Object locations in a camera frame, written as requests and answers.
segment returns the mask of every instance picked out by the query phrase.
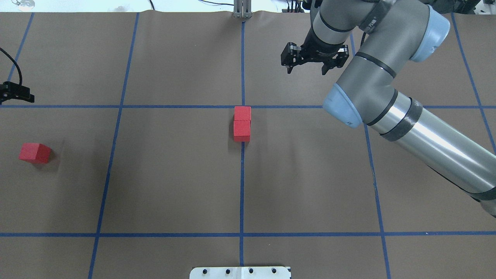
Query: robotic arm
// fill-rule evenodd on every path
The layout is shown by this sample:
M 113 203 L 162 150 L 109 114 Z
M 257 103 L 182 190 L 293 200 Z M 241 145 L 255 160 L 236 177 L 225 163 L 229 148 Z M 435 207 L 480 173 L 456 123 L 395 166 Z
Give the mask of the robotic arm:
M 324 100 L 352 128 L 365 123 L 417 156 L 496 217 L 496 156 L 391 86 L 408 60 L 421 62 L 446 38 L 447 19 L 418 0 L 324 0 L 311 4 L 312 25 L 301 47 L 288 43 L 288 68 L 323 62 L 342 67 L 343 45 L 356 26 L 369 34 Z

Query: white bracket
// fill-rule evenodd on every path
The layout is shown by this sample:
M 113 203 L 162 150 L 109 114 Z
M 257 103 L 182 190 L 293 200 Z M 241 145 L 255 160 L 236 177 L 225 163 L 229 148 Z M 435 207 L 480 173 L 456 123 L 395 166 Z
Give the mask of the white bracket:
M 251 0 L 234 0 L 234 17 L 251 18 Z
M 291 279 L 287 267 L 194 268 L 189 279 Z

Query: red block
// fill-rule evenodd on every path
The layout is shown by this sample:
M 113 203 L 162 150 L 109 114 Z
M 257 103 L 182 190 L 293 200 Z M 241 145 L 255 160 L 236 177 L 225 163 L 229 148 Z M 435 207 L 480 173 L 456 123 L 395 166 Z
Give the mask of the red block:
M 234 120 L 234 141 L 249 141 L 250 121 Z
M 251 121 L 251 107 L 234 107 L 234 121 Z
M 23 143 L 19 159 L 33 164 L 46 164 L 50 151 L 50 147 L 41 143 Z

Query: black cable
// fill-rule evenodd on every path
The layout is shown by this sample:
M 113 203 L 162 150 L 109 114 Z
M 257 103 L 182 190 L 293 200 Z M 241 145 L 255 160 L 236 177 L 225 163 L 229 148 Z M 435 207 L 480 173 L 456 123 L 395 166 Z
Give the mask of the black cable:
M 22 85 L 22 74 L 21 74 L 21 68 L 19 68 L 19 65 L 17 62 L 10 56 L 3 48 L 0 48 L 0 51 L 3 52 L 7 57 L 14 63 L 15 67 L 17 68 L 17 73 L 19 74 L 19 85 Z
M 210 4 L 216 4 L 216 5 L 228 5 L 228 6 L 234 6 L 234 4 L 227 4 L 227 3 L 215 3 L 215 2 L 210 2 L 210 1 L 205 1 L 205 0 L 198 0 L 200 2 L 205 2 L 205 3 L 210 3 Z
M 366 35 L 367 33 L 364 32 L 364 34 L 362 35 L 362 41 L 360 42 L 360 47 L 362 47 L 362 45 L 364 44 Z

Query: black band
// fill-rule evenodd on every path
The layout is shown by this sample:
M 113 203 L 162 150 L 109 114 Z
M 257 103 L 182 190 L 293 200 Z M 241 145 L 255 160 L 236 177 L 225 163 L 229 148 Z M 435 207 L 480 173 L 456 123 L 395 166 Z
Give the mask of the black band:
M 329 25 L 329 23 L 327 23 L 324 18 L 322 17 L 322 14 L 321 13 L 318 13 L 320 15 L 320 20 L 322 20 L 322 22 L 324 23 L 324 25 L 331 29 L 332 31 L 336 31 L 336 32 L 340 32 L 340 33 L 346 33 L 346 32 L 350 32 L 351 30 L 355 29 L 354 27 L 351 28 L 351 29 L 348 29 L 348 30 L 343 30 L 343 29 L 337 29 L 337 28 L 334 28 L 332 26 Z
M 433 171 L 435 171 L 438 175 L 442 176 L 447 181 L 451 182 L 456 187 L 460 188 L 462 191 L 466 192 L 469 196 L 471 196 L 473 199 L 475 199 L 478 202 L 480 202 L 480 201 L 492 201 L 492 200 L 496 200 L 496 187 L 495 188 L 492 188 L 489 191 L 485 191 L 485 192 L 482 192 L 482 193 L 470 193 L 468 191 L 465 191 L 465 189 L 461 188 L 460 186 L 456 185 L 456 183 L 454 183 L 453 181 L 449 180 L 444 175 L 440 174 L 438 171 L 436 171 L 435 169 L 433 169 L 431 166 L 428 166 L 428 167 L 431 168 Z
M 396 3 L 396 0 L 380 0 L 358 27 L 367 34 L 372 33 L 386 17 L 394 3 Z
M 401 139 L 413 128 L 413 126 L 419 120 L 424 108 L 418 101 L 412 98 L 410 98 L 410 100 L 412 100 L 412 103 L 405 117 L 403 117 L 403 119 L 389 132 L 380 134 L 386 140 L 397 141 Z
M 376 64 L 379 68 L 383 69 L 384 71 L 386 71 L 388 74 L 390 74 L 393 78 L 396 77 L 396 72 L 391 69 L 390 66 L 386 65 L 386 63 L 382 62 L 381 60 L 375 58 L 374 56 L 371 56 L 371 55 L 368 55 L 366 53 L 363 53 L 363 52 L 357 52 L 355 54 L 355 56 L 358 56 L 358 57 L 361 57 L 365 60 L 368 60 L 374 64 Z
M 379 122 L 379 120 L 381 120 L 384 115 L 386 115 L 386 113 L 391 109 L 391 107 L 394 105 L 394 102 L 396 102 L 396 98 L 398 98 L 398 90 L 394 90 L 394 94 L 393 94 L 393 97 L 391 98 L 391 101 L 389 101 L 389 104 L 387 105 L 387 107 L 381 112 L 381 114 L 379 114 L 379 116 L 377 116 L 377 118 L 375 118 L 374 120 L 372 120 L 372 122 L 370 123 L 367 123 L 368 126 L 372 126 L 374 125 L 375 123 Z

